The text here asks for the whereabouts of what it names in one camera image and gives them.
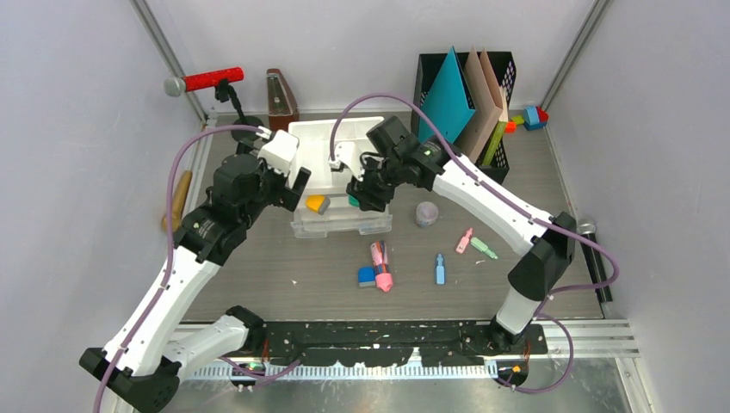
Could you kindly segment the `green illustrated book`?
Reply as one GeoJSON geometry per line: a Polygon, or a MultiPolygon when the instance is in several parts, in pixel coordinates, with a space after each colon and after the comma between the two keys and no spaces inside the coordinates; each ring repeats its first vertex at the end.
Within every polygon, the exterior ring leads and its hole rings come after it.
{"type": "Polygon", "coordinates": [[[498,146],[500,145],[504,136],[507,121],[499,120],[494,130],[492,131],[491,137],[488,139],[485,153],[482,159],[482,166],[489,166],[492,164],[492,160],[495,157],[498,146]]]}

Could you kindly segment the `clear jar of pins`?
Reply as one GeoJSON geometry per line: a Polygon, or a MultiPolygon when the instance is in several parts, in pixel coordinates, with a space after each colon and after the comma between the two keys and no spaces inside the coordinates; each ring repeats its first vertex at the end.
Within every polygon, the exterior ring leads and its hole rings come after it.
{"type": "Polygon", "coordinates": [[[438,206],[430,201],[420,202],[415,210],[415,222],[420,228],[433,226],[439,215],[438,206]]]}

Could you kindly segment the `orange eraser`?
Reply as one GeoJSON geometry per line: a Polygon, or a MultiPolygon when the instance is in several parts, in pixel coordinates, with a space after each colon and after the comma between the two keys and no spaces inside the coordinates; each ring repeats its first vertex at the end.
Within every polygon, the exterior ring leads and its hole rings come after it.
{"type": "Polygon", "coordinates": [[[305,201],[306,208],[317,215],[324,215],[330,204],[330,198],[323,194],[309,195],[305,201]]]}

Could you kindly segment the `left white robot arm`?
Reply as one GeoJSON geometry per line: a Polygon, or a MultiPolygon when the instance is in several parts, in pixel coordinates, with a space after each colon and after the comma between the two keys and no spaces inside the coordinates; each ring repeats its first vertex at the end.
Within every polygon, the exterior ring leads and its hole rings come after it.
{"type": "Polygon", "coordinates": [[[298,206],[311,172],[290,167],[272,155],[228,157],[215,170],[206,201],[174,232],[172,253],[138,308],[104,347],[87,348],[80,366],[138,412],[159,412],[182,381],[210,362],[261,351],[264,321],[240,305],[179,342],[170,337],[262,211],[298,206]]]}

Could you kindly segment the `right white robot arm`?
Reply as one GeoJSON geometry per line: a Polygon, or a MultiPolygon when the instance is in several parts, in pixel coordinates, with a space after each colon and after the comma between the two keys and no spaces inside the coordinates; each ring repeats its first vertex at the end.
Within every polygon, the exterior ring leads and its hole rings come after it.
{"type": "Polygon", "coordinates": [[[392,116],[367,132],[374,151],[352,142],[330,143],[330,166],[348,169],[346,187],[363,211],[381,212],[395,189],[410,184],[453,201],[492,228],[519,256],[508,274],[510,289],[484,330],[497,353],[513,353],[526,340],[525,330],[552,288],[572,263],[575,219],[553,216],[519,199],[449,142],[434,135],[425,141],[392,116]]]}

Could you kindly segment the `white plastic drawer unit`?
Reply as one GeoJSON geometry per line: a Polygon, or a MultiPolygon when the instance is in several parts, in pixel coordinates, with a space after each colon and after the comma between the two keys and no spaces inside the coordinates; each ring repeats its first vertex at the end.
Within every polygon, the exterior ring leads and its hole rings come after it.
{"type": "Polygon", "coordinates": [[[345,189],[352,175],[349,170],[331,170],[330,138],[334,120],[292,122],[288,132],[300,140],[293,171],[303,167],[311,171],[304,194],[294,211],[291,227],[300,239],[324,238],[331,232],[358,231],[362,235],[389,232],[392,215],[385,211],[363,212],[350,204],[345,189]],[[318,214],[306,205],[310,196],[325,197],[329,206],[318,214]]]}

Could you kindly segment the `pink cardboard folder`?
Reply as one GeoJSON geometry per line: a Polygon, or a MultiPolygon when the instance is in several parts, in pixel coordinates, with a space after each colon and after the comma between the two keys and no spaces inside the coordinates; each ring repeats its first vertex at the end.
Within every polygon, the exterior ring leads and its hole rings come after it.
{"type": "Polygon", "coordinates": [[[455,145],[476,164],[506,108],[506,98],[485,49],[472,46],[463,71],[474,113],[455,145]]]}

